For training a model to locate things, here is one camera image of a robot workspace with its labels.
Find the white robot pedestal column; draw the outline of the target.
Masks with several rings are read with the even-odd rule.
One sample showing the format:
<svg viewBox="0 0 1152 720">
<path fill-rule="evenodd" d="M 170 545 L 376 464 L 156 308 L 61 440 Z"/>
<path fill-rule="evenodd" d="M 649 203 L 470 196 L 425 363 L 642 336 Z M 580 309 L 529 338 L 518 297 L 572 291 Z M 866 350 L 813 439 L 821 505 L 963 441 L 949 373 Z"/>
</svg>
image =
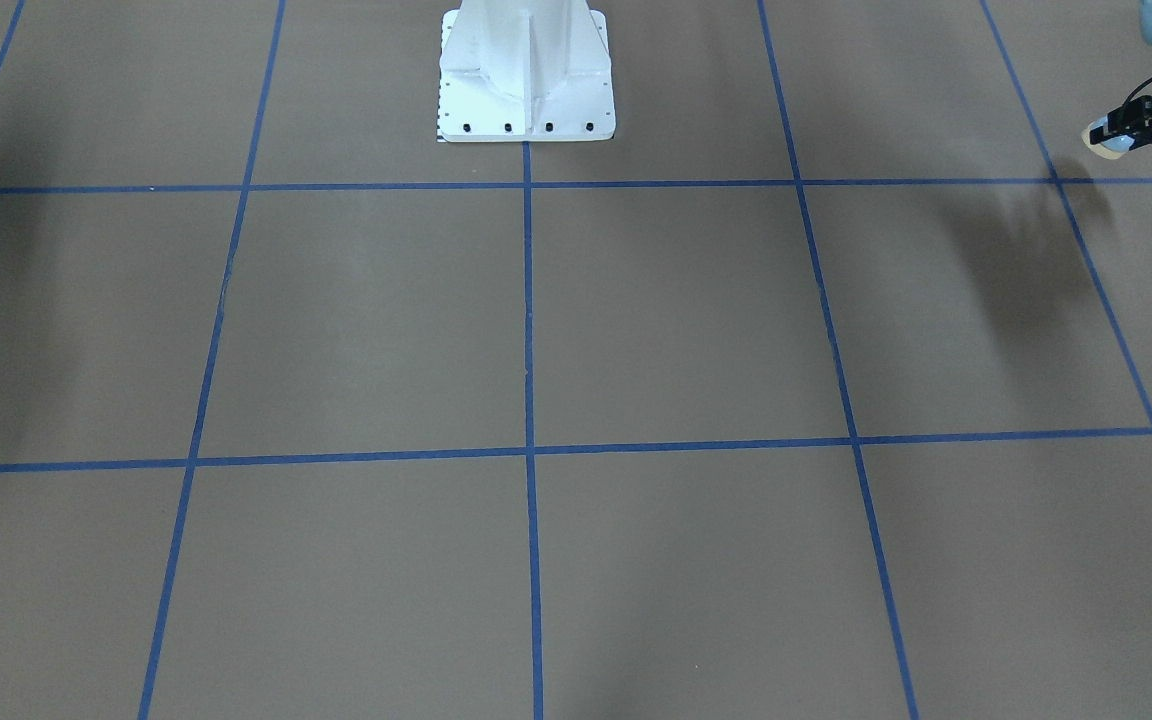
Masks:
<svg viewBox="0 0 1152 720">
<path fill-rule="evenodd" d="M 440 22 L 435 141 L 611 141 L 605 14 L 586 1 L 462 1 Z"/>
</svg>

